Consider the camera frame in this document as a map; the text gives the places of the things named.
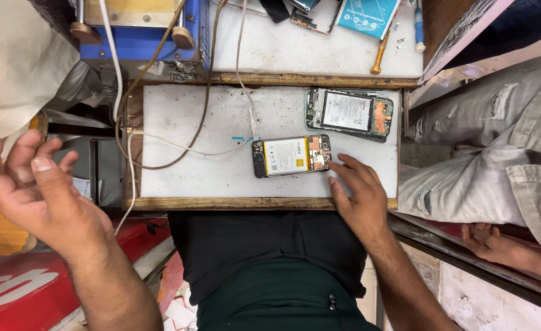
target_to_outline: red sign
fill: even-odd
[[[170,235],[167,219],[128,219],[117,241],[133,263]],[[64,260],[46,245],[0,257],[0,331],[48,330],[78,306]]]

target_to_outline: smartphone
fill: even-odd
[[[305,94],[305,125],[384,143],[393,116],[393,101],[386,96],[386,91],[311,88]]]
[[[330,138],[325,134],[252,142],[254,175],[283,177],[330,170]]]
[[[267,11],[273,23],[279,23],[290,17],[287,6],[283,0],[260,0],[262,8]]]

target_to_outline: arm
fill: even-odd
[[[491,229],[491,224],[477,224],[473,238],[469,234],[469,227],[464,224],[461,243],[481,259],[541,276],[541,254],[514,240],[501,237],[500,230],[496,227]]]
[[[68,264],[90,330],[162,330],[156,300],[115,241],[108,216],[72,187],[78,158],[69,152],[58,166],[62,145],[40,147],[40,133],[17,139],[2,164],[0,211],[10,221],[58,252]]]
[[[455,330],[440,304],[414,269],[387,225],[387,198],[375,171],[345,154],[345,165],[330,164],[354,195],[330,178],[338,212],[365,246],[373,261],[385,305],[395,331]]]

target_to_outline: blue screwdriver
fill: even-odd
[[[422,9],[420,9],[420,2],[421,0],[418,0],[418,5],[414,13],[414,27],[416,29],[416,52],[418,53],[422,53],[424,49],[426,49],[426,46],[424,46],[424,32],[422,31],[424,23],[422,23]]]

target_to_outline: right hand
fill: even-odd
[[[105,255],[113,242],[109,217],[72,185],[74,151],[58,166],[52,158],[60,149],[58,138],[41,141],[30,130],[12,147],[3,165],[0,138],[0,211],[12,223],[37,237],[69,263],[86,263],[89,257]]]
[[[348,195],[342,184],[330,177],[330,189],[338,213],[362,242],[380,237],[391,230],[387,225],[387,195],[373,168],[347,154],[338,154],[344,165],[330,162],[329,166],[342,177],[354,195]]]

